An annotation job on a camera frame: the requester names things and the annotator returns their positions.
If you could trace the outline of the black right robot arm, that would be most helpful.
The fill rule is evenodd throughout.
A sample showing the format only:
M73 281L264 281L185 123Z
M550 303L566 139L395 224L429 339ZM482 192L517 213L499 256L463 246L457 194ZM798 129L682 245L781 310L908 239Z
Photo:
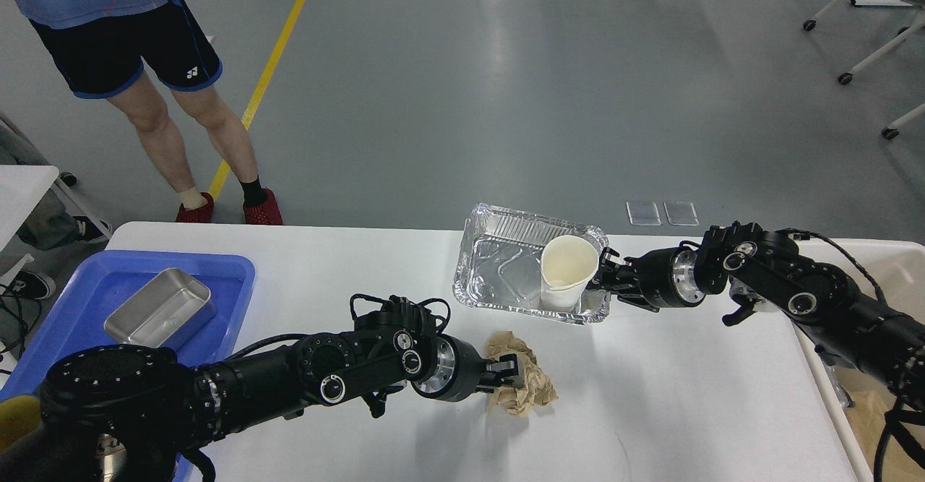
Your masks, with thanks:
M879 481L891 439L923 463L923 446L909 426L923 425L924 327L889 307L878 284L873 296L865 295L843 269L803 256L799 242L816 237L796 228L766 231L733 222L710 226L700 242L624 260L607 247L587 287L653 313L696 307L707 295L728 291L738 308L723 315L727 327L756 314L760 304L780 310L825 363L868 374L895 396L874 456Z

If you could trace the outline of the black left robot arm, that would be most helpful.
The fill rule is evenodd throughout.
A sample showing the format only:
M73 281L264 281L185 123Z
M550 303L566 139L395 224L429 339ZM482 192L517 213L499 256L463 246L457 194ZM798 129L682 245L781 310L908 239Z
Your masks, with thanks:
M363 400L371 416L405 383L422 397L460 402L523 385L514 353L486 359L446 333L431 301L361 295L353 330L265 338L227 359L182 366L174 350L105 345L57 361L39 387L40 425L2 453L4 481L99 481L97 445L124 447L116 481L171 480L183 457L215 480L202 451L225 436L312 405Z

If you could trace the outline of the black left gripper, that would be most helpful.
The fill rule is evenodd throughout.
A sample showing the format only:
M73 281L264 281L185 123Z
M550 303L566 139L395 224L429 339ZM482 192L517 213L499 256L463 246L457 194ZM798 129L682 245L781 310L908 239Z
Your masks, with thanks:
M477 392L522 389L522 377L518 374L518 358L488 361L473 345L452 336L438 336L434 373L428 379L413 382L412 387L421 397L456 403Z

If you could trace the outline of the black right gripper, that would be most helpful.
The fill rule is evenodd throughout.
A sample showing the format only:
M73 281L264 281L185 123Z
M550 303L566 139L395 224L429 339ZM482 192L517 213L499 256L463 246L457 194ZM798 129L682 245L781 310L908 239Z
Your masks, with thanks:
M592 278L589 291L605 291L619 301L658 313L663 308L692 308L706 294L694 278L696 252L687 247L654 249L639 257L621 260L615 249L602 249L598 274L615 279Z

